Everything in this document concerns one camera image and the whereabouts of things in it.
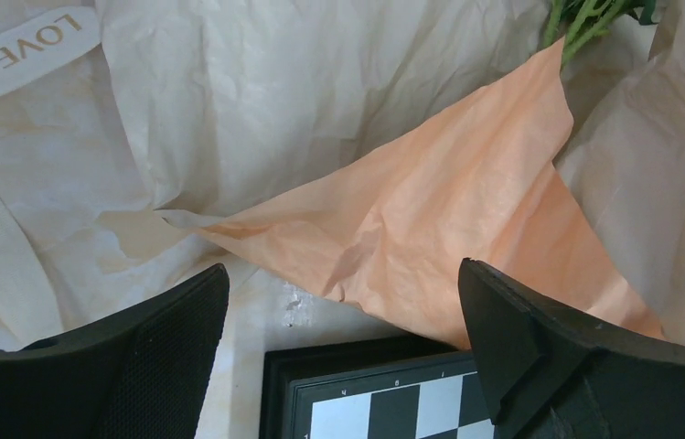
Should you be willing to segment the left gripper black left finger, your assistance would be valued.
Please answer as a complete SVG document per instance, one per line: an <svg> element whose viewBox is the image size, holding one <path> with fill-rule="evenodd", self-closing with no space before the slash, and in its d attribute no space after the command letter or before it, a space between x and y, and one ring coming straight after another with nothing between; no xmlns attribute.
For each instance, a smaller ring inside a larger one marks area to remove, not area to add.
<svg viewBox="0 0 685 439"><path fill-rule="evenodd" d="M215 264L93 323L0 350L0 438L191 438L230 278Z"/></svg>

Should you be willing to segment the orange kraft wrapping paper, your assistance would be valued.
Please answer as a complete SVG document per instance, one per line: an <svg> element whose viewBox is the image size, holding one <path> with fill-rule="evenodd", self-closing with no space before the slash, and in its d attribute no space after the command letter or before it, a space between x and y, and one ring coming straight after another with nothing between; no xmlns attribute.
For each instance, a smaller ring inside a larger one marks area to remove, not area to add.
<svg viewBox="0 0 685 439"><path fill-rule="evenodd" d="M685 345L685 1L538 49L543 1L100 1L153 210L458 347L464 258Z"/></svg>

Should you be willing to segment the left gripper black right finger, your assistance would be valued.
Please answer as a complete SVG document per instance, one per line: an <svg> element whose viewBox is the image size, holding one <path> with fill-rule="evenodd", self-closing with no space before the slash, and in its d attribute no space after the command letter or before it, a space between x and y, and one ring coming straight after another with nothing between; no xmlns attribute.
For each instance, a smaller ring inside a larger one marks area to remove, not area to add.
<svg viewBox="0 0 685 439"><path fill-rule="evenodd" d="M685 346L465 259L458 292L498 438L685 438Z"/></svg>

